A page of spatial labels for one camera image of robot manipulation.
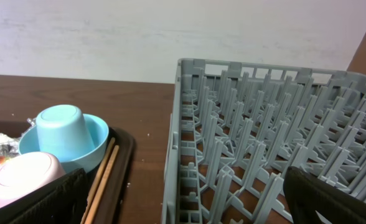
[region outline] table surface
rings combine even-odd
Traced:
[[[71,104],[136,140],[119,223],[160,223],[174,85],[0,75],[0,120],[25,121]]]

